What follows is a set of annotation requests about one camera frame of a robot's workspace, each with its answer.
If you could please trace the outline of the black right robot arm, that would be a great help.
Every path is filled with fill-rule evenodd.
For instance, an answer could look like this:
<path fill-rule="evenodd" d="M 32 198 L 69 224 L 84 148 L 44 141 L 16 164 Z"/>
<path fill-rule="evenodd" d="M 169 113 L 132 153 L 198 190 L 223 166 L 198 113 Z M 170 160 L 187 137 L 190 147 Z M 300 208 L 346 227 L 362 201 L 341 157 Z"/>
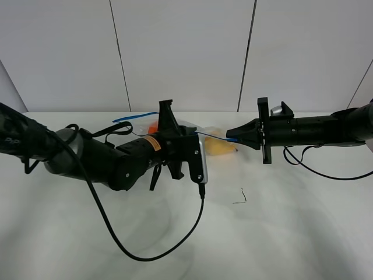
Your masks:
<path fill-rule="evenodd" d="M 226 137 L 261 150 L 264 164 L 271 164 L 271 148 L 276 146 L 359 146 L 372 139 L 372 103 L 300 118 L 285 102 L 272 110 L 267 97 L 260 97 L 257 104 L 259 117 L 227 130 Z"/>

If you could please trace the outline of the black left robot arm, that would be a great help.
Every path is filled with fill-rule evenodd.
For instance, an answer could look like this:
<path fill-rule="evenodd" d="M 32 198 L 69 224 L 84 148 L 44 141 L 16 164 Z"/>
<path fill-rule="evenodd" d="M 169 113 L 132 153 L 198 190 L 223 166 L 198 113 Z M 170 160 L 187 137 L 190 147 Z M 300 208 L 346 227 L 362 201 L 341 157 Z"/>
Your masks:
<path fill-rule="evenodd" d="M 1 104 L 1 153 L 18 157 L 29 174 L 44 163 L 52 174 L 78 180 L 89 179 L 115 191 L 129 190 L 147 170 L 153 169 L 150 188 L 155 188 L 162 166 L 175 180 L 183 178 L 182 164 L 189 166 L 196 184 L 208 181 L 203 144 L 194 127 L 179 125 L 171 100 L 159 102 L 158 129 L 115 146 L 99 137 L 129 135 L 130 122 L 120 122 L 96 133 L 76 124 L 54 132 L 37 121 Z"/>

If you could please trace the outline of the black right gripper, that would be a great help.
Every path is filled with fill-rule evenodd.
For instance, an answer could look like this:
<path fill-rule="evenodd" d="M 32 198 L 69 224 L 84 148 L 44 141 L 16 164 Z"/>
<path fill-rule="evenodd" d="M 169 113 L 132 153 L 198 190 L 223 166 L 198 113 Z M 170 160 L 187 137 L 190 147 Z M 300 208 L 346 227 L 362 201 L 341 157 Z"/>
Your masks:
<path fill-rule="evenodd" d="M 238 144 L 250 147 L 256 151 L 260 150 L 262 146 L 263 164 L 271 164 L 272 153 L 270 144 L 270 121 L 267 97 L 258 98 L 258 113 L 259 118 L 256 118 L 237 128 L 228 129 L 226 131 L 226 137 L 235 138 L 237 139 Z M 262 144 L 257 140 L 247 140 L 259 138 L 260 133 Z"/>

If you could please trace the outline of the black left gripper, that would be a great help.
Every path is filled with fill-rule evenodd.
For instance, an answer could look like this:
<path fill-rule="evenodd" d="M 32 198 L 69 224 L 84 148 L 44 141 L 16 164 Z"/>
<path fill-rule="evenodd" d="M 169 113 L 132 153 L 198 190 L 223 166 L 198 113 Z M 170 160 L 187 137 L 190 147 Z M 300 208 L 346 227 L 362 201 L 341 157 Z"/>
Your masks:
<path fill-rule="evenodd" d="M 164 149 L 165 158 L 171 177 L 176 180 L 183 178 L 182 164 L 187 162 L 191 157 L 192 142 L 195 128 L 181 126 L 183 133 L 173 133 L 170 130 L 162 128 L 161 125 L 166 125 L 167 121 L 174 121 L 174 114 L 171 109 L 171 100 L 163 100 L 159 102 L 159 130 L 158 138 L 161 142 L 161 147 Z"/>

